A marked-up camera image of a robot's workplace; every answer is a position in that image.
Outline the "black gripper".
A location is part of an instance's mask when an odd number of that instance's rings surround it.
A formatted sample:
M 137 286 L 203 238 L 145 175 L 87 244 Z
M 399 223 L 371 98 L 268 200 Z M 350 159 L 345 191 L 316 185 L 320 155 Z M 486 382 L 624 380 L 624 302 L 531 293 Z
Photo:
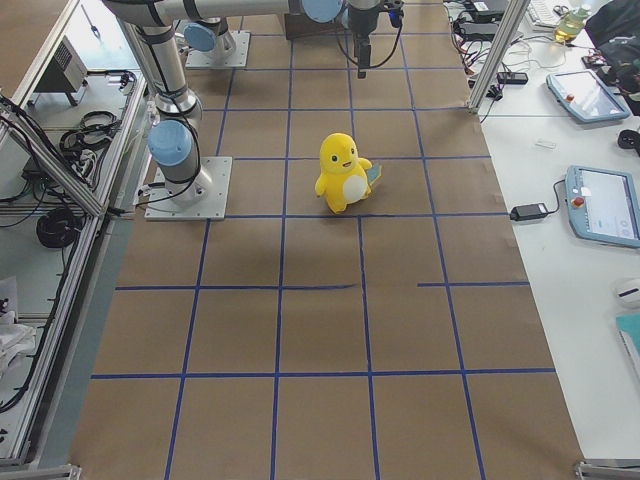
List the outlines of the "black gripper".
M 357 78 L 365 79 L 371 68 L 370 34 L 375 30 L 375 0 L 348 0 L 348 25 L 354 40 Z

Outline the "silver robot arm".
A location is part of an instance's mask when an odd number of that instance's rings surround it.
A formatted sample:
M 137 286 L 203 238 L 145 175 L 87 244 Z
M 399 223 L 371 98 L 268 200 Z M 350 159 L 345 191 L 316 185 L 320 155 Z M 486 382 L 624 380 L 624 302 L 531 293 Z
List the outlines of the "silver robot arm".
M 129 45 L 145 66 L 145 78 L 155 88 L 159 112 L 169 118 L 201 111 L 178 54 L 175 21 L 304 14 L 317 23 L 326 23 L 344 17 L 355 40 L 358 74 L 364 78 L 370 68 L 370 35 L 383 11 L 381 1 L 106 1 L 104 5 L 133 31 L 135 38 Z

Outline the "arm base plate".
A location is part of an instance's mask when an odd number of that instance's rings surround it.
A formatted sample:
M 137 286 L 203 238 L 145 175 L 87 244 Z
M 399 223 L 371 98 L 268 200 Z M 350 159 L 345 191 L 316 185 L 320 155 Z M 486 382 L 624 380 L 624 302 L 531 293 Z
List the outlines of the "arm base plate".
M 159 167 L 144 217 L 149 221 L 223 220 L 226 214 L 233 159 L 227 156 L 202 157 L 201 168 L 192 184 L 166 183 Z
M 212 31 L 191 24 L 185 30 L 189 46 L 186 68 L 190 70 L 218 70 L 244 68 L 247 64 L 251 34 L 249 31 L 226 31 L 216 35 Z

